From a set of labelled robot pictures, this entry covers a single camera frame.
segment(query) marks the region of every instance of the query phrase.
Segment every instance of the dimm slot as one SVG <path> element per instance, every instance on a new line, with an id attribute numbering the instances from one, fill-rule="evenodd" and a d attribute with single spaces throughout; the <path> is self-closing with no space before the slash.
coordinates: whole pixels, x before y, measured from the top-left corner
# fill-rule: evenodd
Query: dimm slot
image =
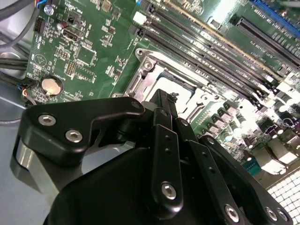
<path id="1" fill-rule="evenodd" d="M 149 41 L 151 41 L 159 46 L 164 47 L 166 50 L 168 50 L 172 54 L 176 55 L 176 57 L 178 57 L 179 59 L 182 59 L 182 60 L 186 61 L 187 63 L 195 66 L 197 68 L 197 70 L 199 70 L 201 73 L 206 74 L 209 77 L 212 77 L 214 80 L 216 80 L 223 86 L 226 86 L 229 89 L 233 90 L 234 92 L 238 93 L 241 97 L 246 98 L 246 99 L 252 99 L 252 96 L 249 93 L 247 93 L 244 89 L 237 87 L 235 83 L 228 83 L 227 81 L 221 80 L 219 78 L 220 76 L 215 71 L 211 70 L 210 68 L 206 69 L 204 67 L 201 67 L 203 65 L 200 62 L 198 62 L 197 60 L 186 55 L 184 52 L 178 51 L 177 49 L 173 48 L 172 46 L 169 46 L 170 43 L 166 42 L 161 37 L 159 37 L 153 33 L 149 33 L 148 31 L 146 31 L 144 29 L 137 28 L 134 25 L 131 25 L 129 27 L 129 31 L 131 33 L 133 33 L 134 35 L 138 35 L 141 38 L 147 38 Z"/>
<path id="2" fill-rule="evenodd" d="M 250 55 L 250 54 L 246 53 L 245 51 L 243 51 L 242 49 L 240 49 L 233 42 L 231 42 L 230 40 L 226 39 L 225 37 L 223 37 L 222 35 L 220 35 L 219 33 L 217 33 L 215 30 L 213 30 L 211 27 L 209 27 L 209 25 L 207 25 L 206 23 L 202 22 L 198 18 L 192 16 L 189 12 L 185 11 L 184 9 L 182 9 L 179 6 L 177 6 L 176 4 L 174 4 L 173 0 L 161 0 L 161 1 L 162 1 L 162 3 L 165 4 L 165 5 L 162 5 L 162 7 L 173 8 L 174 10 L 178 11 L 178 13 L 183 14 L 190 21 L 192 21 L 194 24 L 197 24 L 198 26 L 203 27 L 206 32 L 208 32 L 210 35 L 212 35 L 213 37 L 215 37 L 218 41 L 220 41 L 221 43 L 226 44 L 228 47 L 230 47 L 230 48 L 234 49 L 235 51 L 239 52 L 243 57 L 246 57 L 249 60 L 253 61 L 253 63 L 256 66 L 261 67 L 263 70 L 265 70 L 266 72 L 268 72 L 269 75 L 272 76 L 273 78 L 276 78 L 278 81 L 282 81 L 283 80 L 276 72 L 274 72 L 274 69 L 270 69 L 269 67 L 267 67 L 266 65 L 264 65 L 262 62 L 260 62 L 259 60 L 255 59 L 252 55 Z"/>
<path id="3" fill-rule="evenodd" d="M 272 53 L 275 57 L 282 60 L 286 65 L 294 70 L 298 70 L 300 59 L 291 54 L 279 43 L 270 38 L 267 34 L 258 29 L 250 21 L 244 17 L 233 20 L 233 24 L 244 34 L 250 37 L 257 44 L 261 45 L 265 50 Z"/>
<path id="4" fill-rule="evenodd" d="M 203 40 L 203 37 L 196 34 L 195 31 L 191 30 L 189 27 L 187 27 L 184 23 L 182 23 L 181 21 L 177 20 L 176 18 L 174 18 L 173 16 L 171 16 L 168 13 L 165 13 L 165 11 L 163 11 L 160 8 L 156 9 L 156 16 L 158 18 L 164 18 L 165 20 L 167 20 L 168 22 L 174 24 L 175 26 L 177 26 L 182 32 L 185 32 L 187 34 L 189 34 L 190 36 L 192 36 L 196 41 L 201 42 L 201 44 L 206 45 L 207 48 L 209 48 L 212 52 L 214 50 L 217 50 L 217 52 L 220 54 L 220 52 L 225 52 L 223 49 L 219 48 L 217 45 L 215 45 L 214 43 L 212 43 L 209 40 Z M 263 76 L 257 74 L 256 72 L 252 71 L 251 69 L 249 69 L 248 67 L 246 67 L 244 64 L 240 63 L 239 61 L 237 61 L 234 57 L 230 56 L 228 53 L 223 53 L 223 57 L 226 57 L 227 59 L 229 59 L 231 62 L 234 61 L 234 64 L 239 66 L 239 68 L 242 68 L 244 71 L 244 73 L 248 76 L 251 76 L 253 79 L 256 80 L 256 82 L 264 84 L 264 83 L 269 83 L 269 81 L 264 78 Z"/>
<path id="5" fill-rule="evenodd" d="M 220 66 L 220 62 L 216 61 L 215 59 L 213 59 L 210 55 L 208 55 L 205 52 L 200 52 L 200 50 L 194 46 L 191 45 L 190 43 L 188 43 L 184 38 L 182 38 L 181 36 L 175 34 L 174 32 L 168 30 L 166 27 L 162 26 L 161 24 L 159 24 L 156 21 L 152 21 L 152 27 L 154 29 L 157 29 L 158 32 L 160 33 L 164 33 L 165 35 L 175 39 L 176 41 L 178 41 L 179 43 L 181 43 L 182 45 L 186 46 L 190 51 L 192 51 L 195 55 L 197 55 L 199 58 L 202 58 L 203 60 L 208 61 L 212 66 L 214 66 L 220 73 L 222 73 L 223 75 L 230 77 L 231 79 L 237 79 L 241 84 L 247 86 L 252 92 L 255 93 L 260 93 L 263 92 L 263 94 L 266 94 L 264 91 L 262 90 L 258 90 L 256 88 L 256 86 L 251 83 L 248 79 L 244 78 L 244 77 L 239 77 L 238 75 L 236 75 L 234 73 L 234 71 L 231 71 L 230 69 L 227 69 L 225 67 Z"/>

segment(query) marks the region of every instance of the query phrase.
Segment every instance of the ram slot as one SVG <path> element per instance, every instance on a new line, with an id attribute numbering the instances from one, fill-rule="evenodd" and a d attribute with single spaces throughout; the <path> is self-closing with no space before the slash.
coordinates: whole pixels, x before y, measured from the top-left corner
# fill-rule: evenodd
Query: ram slot
<path id="1" fill-rule="evenodd" d="M 188 26 L 186 26 L 184 23 L 182 23 L 181 21 L 179 21 L 178 19 L 176 19 L 175 17 L 171 16 L 169 13 L 167 13 L 166 11 L 162 10 L 161 8 L 156 8 L 155 11 L 152 11 L 150 9 L 151 5 L 148 3 L 146 3 L 144 1 L 144 6 L 143 8 L 145 10 L 148 10 L 149 12 L 151 12 L 152 14 L 154 14 L 156 17 L 158 17 L 160 20 L 166 20 L 168 21 L 170 24 L 173 24 L 177 27 L 178 30 L 181 30 L 181 32 L 186 33 L 188 35 L 190 35 L 192 38 L 194 38 L 197 42 L 200 42 L 201 44 L 205 45 L 207 48 L 210 49 L 210 51 L 214 52 L 215 54 L 219 54 L 218 56 L 221 58 L 222 56 L 227 58 L 229 61 L 232 62 L 232 64 L 235 64 L 236 66 L 239 67 L 239 69 L 242 69 L 243 73 L 246 74 L 247 76 L 251 77 L 253 80 L 255 80 L 257 83 L 260 84 L 268 84 L 269 86 L 272 86 L 271 83 L 265 78 L 263 77 L 261 74 L 258 74 L 256 72 L 254 72 L 252 69 L 248 68 L 246 65 L 244 65 L 243 63 L 239 62 L 238 60 L 235 59 L 234 56 L 231 56 L 230 54 L 228 54 L 225 50 L 223 50 L 222 48 L 220 48 L 219 46 L 217 46 L 216 44 L 214 44 L 213 42 L 204 39 L 201 35 L 198 35 L 194 30 L 191 30 Z M 200 26 L 196 25 L 197 28 L 199 30 L 204 30 L 202 29 Z M 248 59 L 246 59 L 242 54 L 240 54 L 239 52 L 236 52 L 236 55 L 240 56 L 241 58 L 243 58 L 245 61 L 248 61 Z"/>
<path id="2" fill-rule="evenodd" d="M 137 28 L 134 25 L 131 25 L 129 27 L 129 31 L 139 36 L 140 38 L 146 38 L 150 42 L 153 42 L 154 44 L 157 44 L 160 47 L 163 47 L 171 54 L 175 55 L 178 59 L 181 59 L 182 61 L 185 61 L 186 63 L 193 65 L 197 68 L 197 70 L 202 73 L 206 74 L 208 77 L 210 77 L 212 80 L 217 81 L 218 83 L 222 84 L 225 87 L 228 87 L 232 91 L 239 94 L 241 97 L 246 99 L 252 99 L 252 95 L 246 91 L 246 89 L 239 83 L 236 82 L 228 82 L 226 79 L 222 79 L 219 74 L 217 74 L 215 71 L 213 71 L 210 68 L 205 68 L 202 63 L 191 57 L 190 55 L 187 55 L 184 51 L 178 50 L 175 48 L 171 43 L 167 42 L 166 40 L 163 40 L 161 37 L 159 37 L 157 34 L 149 32 L 146 29 L 143 28 Z"/>
<path id="3" fill-rule="evenodd" d="M 247 78 L 241 77 L 241 76 L 235 74 L 235 72 L 232 71 L 231 69 L 221 66 L 220 61 L 215 60 L 210 55 L 203 52 L 198 47 L 192 45 L 190 42 L 185 40 L 183 37 L 177 35 L 176 33 L 172 32 L 171 30 L 167 29 L 165 26 L 161 25 L 160 23 L 158 23 L 156 21 L 152 21 L 150 26 L 152 29 L 158 31 L 159 33 L 163 33 L 164 35 L 169 36 L 170 38 L 173 38 L 174 40 L 178 41 L 180 44 L 182 44 L 187 49 L 189 49 L 191 52 L 193 52 L 198 58 L 209 62 L 209 64 L 211 66 L 216 68 L 219 73 L 221 73 L 223 76 L 227 77 L 228 79 L 237 80 L 241 84 L 248 87 L 252 92 L 255 92 L 255 93 L 263 92 L 263 94 L 266 94 L 264 91 L 257 89 L 257 87 L 253 83 L 251 83 Z"/>
<path id="4" fill-rule="evenodd" d="M 298 70 L 300 66 L 300 59 L 286 50 L 279 43 L 270 38 L 267 34 L 258 29 L 246 18 L 241 17 L 233 20 L 233 24 L 244 34 L 250 37 L 257 44 L 262 46 L 265 50 L 272 53 L 275 57 L 282 60 L 286 65 L 294 70 Z"/>

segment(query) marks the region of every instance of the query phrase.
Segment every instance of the motherboard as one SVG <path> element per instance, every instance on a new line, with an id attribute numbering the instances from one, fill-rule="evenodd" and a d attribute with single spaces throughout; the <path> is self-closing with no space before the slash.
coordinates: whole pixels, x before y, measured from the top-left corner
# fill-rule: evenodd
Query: motherboard
<path id="1" fill-rule="evenodd" d="M 252 173 L 285 173 L 298 159 L 299 15 L 280 1 L 48 0 L 43 7 L 26 71 L 38 82 L 28 90 L 36 102 L 142 102 L 163 89 L 198 137 L 217 138 Z M 284 154 L 274 150 L 279 144 Z"/>

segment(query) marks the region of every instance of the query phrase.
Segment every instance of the white grille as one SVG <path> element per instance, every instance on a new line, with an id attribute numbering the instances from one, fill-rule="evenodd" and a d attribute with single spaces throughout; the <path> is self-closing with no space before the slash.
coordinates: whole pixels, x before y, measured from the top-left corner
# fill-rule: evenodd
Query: white grille
<path id="1" fill-rule="evenodd" d="M 268 192 L 290 214 L 294 225 L 300 225 L 300 171 L 271 187 Z"/>

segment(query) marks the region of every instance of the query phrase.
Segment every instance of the blue slot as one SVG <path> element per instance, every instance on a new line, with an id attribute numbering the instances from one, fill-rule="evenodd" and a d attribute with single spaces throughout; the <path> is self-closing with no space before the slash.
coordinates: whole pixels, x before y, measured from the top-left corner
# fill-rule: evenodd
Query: blue slot
<path id="1" fill-rule="evenodd" d="M 292 34 L 295 38 L 300 39 L 300 31 L 295 28 L 293 25 L 291 25 L 288 21 L 286 21 L 284 18 L 282 18 L 280 15 L 278 15 L 274 10 L 272 10 L 269 6 L 267 6 L 265 3 L 263 3 L 260 0 L 250 0 L 253 5 L 258 7 L 261 11 L 266 13 L 272 20 L 274 20 L 276 23 L 283 26 L 290 34 Z"/>

